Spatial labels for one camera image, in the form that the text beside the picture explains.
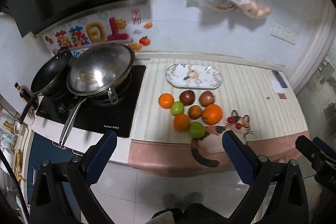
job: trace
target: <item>black cable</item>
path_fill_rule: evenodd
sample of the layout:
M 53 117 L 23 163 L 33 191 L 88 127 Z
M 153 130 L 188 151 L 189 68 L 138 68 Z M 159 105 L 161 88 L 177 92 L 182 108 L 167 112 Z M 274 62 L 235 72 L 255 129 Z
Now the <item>black cable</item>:
M 7 159 L 5 158 L 5 155 L 2 153 L 1 150 L 0 150 L 0 160 L 2 161 L 4 166 L 7 168 L 7 171 L 10 175 L 10 178 L 14 182 L 15 190 L 16 190 L 17 196 L 19 197 L 19 200 L 20 200 L 20 203 L 21 203 L 21 206 L 22 206 L 22 209 L 23 209 L 23 214 L 25 215 L 26 220 L 29 223 L 30 222 L 30 217 L 29 217 L 29 213 L 28 213 L 28 209 L 27 209 L 25 200 L 24 200 L 22 192 L 21 192 L 21 188 L 19 186 L 19 182 L 17 182 L 16 177 L 14 175 L 14 172 L 13 172 L 11 166 L 9 165 Z

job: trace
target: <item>cabinet handle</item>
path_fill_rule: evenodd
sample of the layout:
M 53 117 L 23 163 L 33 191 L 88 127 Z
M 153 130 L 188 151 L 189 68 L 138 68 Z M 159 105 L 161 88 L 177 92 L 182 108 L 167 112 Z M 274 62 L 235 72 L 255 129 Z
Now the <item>cabinet handle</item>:
M 63 146 L 59 146 L 58 145 L 58 143 L 56 143 L 56 142 L 51 142 L 52 143 L 52 145 L 54 145 L 54 146 L 57 146 L 58 148 L 60 148 L 60 149 L 63 149 L 63 150 L 66 150 L 67 148 L 63 145 Z
M 36 181 L 36 169 L 33 167 L 33 181 L 31 182 L 32 185 L 35 185 Z
M 75 155 L 78 155 L 78 156 L 83 156 L 84 155 L 84 153 L 81 153 L 81 152 L 79 152 L 79 151 L 76 151 L 76 150 L 72 150 L 72 152 L 75 154 Z

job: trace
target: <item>pan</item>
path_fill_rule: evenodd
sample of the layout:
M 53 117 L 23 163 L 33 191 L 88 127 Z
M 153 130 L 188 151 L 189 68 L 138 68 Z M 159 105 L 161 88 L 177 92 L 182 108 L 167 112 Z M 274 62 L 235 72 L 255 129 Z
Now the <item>pan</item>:
M 31 83 L 31 91 L 34 95 L 30 98 L 21 114 L 20 124 L 23 123 L 28 110 L 39 95 L 50 97 L 62 89 L 62 86 L 65 85 L 63 74 L 66 70 L 64 68 L 68 66 L 71 57 L 71 52 L 65 50 L 55 55 L 40 68 Z
M 88 99 L 108 95 L 112 105 L 118 102 L 115 88 L 128 76 L 135 60 L 134 52 L 125 45 L 103 44 L 84 52 L 71 67 L 67 87 L 80 100 L 63 127 L 59 146 L 65 145 L 80 106 Z

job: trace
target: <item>black glass stove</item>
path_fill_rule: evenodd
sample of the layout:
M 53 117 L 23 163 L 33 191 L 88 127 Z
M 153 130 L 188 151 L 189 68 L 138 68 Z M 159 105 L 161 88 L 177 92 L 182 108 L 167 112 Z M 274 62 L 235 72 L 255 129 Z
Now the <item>black glass stove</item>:
M 128 138 L 145 70 L 145 66 L 131 68 L 128 77 L 115 89 L 119 98 L 116 105 L 108 103 L 107 95 L 86 100 L 79 109 L 74 127 L 102 134 L 113 130 L 117 136 Z M 45 96 L 36 115 L 65 124 L 78 101 L 79 97 L 68 90 L 58 98 Z

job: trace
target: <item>pile of fruit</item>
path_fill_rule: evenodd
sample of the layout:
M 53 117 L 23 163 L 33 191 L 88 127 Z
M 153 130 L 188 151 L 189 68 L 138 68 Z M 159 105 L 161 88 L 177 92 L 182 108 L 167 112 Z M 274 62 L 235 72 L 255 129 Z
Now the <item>pile of fruit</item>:
M 179 132 L 189 130 L 191 137 L 195 139 L 202 138 L 205 134 L 203 125 L 200 122 L 192 122 L 202 118 L 203 122 L 208 125 L 214 125 L 222 119 L 223 111 L 215 105 L 215 97 L 210 91 L 205 91 L 199 97 L 199 104 L 204 107 L 193 105 L 188 110 L 188 115 L 184 114 L 184 107 L 190 106 L 195 102 L 195 93 L 192 90 L 185 90 L 180 94 L 179 101 L 174 102 L 174 98 L 169 93 L 163 93 L 159 97 L 159 105 L 164 109 L 170 109 L 174 116 L 174 128 Z

